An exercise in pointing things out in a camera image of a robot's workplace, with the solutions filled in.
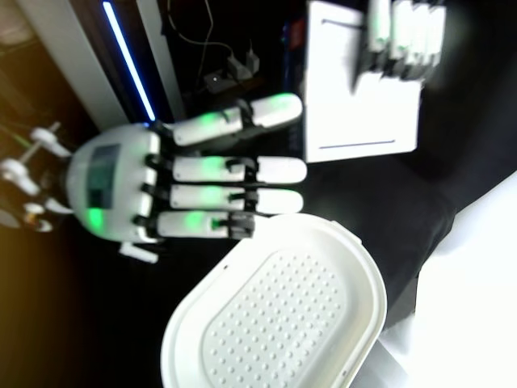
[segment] white plastic tray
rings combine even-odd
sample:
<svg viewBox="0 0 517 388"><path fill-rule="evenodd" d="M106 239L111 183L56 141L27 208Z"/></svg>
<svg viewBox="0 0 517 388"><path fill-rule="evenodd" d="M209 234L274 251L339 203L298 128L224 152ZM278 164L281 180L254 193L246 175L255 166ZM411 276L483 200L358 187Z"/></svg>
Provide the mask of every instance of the white plastic tray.
<svg viewBox="0 0 517 388"><path fill-rule="evenodd" d="M173 313L163 385L349 386L385 315L384 283L356 236L304 214L260 220Z"/></svg>

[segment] power cord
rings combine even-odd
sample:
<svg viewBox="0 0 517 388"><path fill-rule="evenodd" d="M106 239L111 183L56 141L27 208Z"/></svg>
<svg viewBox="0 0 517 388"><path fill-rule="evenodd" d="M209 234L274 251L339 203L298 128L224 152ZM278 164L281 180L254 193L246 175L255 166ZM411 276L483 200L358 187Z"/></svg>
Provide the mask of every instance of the power cord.
<svg viewBox="0 0 517 388"><path fill-rule="evenodd" d="M192 40L192 39L189 39L189 38L185 37L181 32L178 31L178 28L174 24L174 20L172 19L172 16L170 14L170 0L167 0L167 16L169 18L169 23L170 23L170 26L176 31L178 36L181 39L185 40L187 43L204 46L203 47L203 55L201 57L200 68L198 70L197 78L196 78L196 81L195 81L195 85L196 86L197 86L197 83L198 83L198 81L200 79L201 72L203 71L204 58L205 58L205 55L206 55L206 48L207 48L207 46L221 46L221 47L224 47L224 48L229 50L230 56L233 57L233 49L230 46L228 46L226 43L222 43L222 42L209 42L208 41L210 39L210 35L212 34L212 30L213 30L213 17L212 17L212 11L210 10L210 5L208 4L208 0L204 0L204 3L206 5L206 7L207 7L208 17L210 18L210 28L208 29L208 34L207 34L207 37L204 40L204 42L199 42L198 40Z"/></svg>

